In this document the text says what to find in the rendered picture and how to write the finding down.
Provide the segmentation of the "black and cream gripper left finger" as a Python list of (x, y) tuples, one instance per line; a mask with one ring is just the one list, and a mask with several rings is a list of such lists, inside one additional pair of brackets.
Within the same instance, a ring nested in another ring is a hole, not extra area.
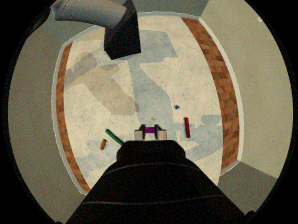
[(145, 125), (141, 125), (138, 130), (134, 131), (134, 141), (145, 140)]

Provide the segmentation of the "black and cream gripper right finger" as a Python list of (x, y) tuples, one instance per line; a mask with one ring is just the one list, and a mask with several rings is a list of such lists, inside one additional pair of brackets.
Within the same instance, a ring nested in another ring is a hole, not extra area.
[(163, 129), (156, 124), (155, 125), (155, 139), (157, 140), (157, 130), (158, 130), (158, 140), (167, 140), (167, 130)]

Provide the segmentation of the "green rod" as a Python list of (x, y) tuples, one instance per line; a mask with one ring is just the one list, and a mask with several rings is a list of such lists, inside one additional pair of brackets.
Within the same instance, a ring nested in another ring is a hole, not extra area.
[(111, 136), (117, 143), (119, 143), (121, 146), (124, 142), (122, 142), (118, 137), (116, 137), (109, 129), (106, 129), (105, 131), (109, 136)]

